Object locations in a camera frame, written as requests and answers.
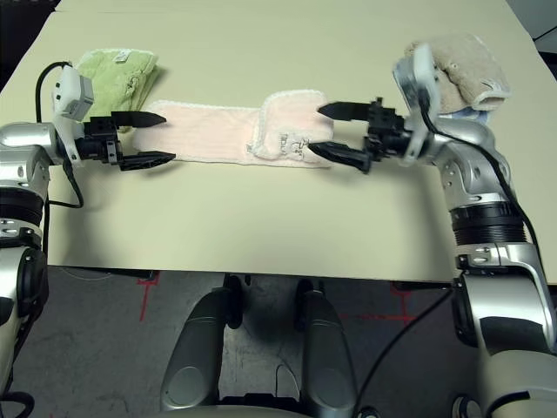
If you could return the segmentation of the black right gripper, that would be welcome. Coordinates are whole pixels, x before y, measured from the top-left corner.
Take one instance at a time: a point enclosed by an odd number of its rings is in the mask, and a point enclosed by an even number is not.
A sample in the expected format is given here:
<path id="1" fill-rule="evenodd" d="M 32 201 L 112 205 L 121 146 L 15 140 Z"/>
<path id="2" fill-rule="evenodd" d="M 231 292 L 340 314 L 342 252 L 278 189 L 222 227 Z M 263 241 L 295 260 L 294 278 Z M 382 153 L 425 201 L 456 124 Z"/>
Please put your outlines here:
<path id="1" fill-rule="evenodd" d="M 411 132 L 394 108 L 384 107 L 383 98 L 371 103 L 333 102 L 320 106 L 318 113 L 338 121 L 366 121 L 364 151 L 332 141 L 310 143 L 309 149 L 333 163 L 348 165 L 368 174 L 372 161 L 402 158 L 409 146 Z"/>

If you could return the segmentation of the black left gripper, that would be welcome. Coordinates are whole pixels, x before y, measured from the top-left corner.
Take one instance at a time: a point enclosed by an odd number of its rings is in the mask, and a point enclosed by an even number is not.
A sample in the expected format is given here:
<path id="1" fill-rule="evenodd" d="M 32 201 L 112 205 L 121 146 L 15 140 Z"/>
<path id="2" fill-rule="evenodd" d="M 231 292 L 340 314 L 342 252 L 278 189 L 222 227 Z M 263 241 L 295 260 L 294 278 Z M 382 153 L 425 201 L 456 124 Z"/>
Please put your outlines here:
<path id="1" fill-rule="evenodd" d="M 139 152 L 123 156 L 117 135 L 118 127 L 147 128 L 166 122 L 166 118 L 148 111 L 113 111 L 110 117 L 93 117 L 84 122 L 84 135 L 77 140 L 81 159 L 118 165 L 121 171 L 150 169 L 172 161 L 168 152 Z"/>

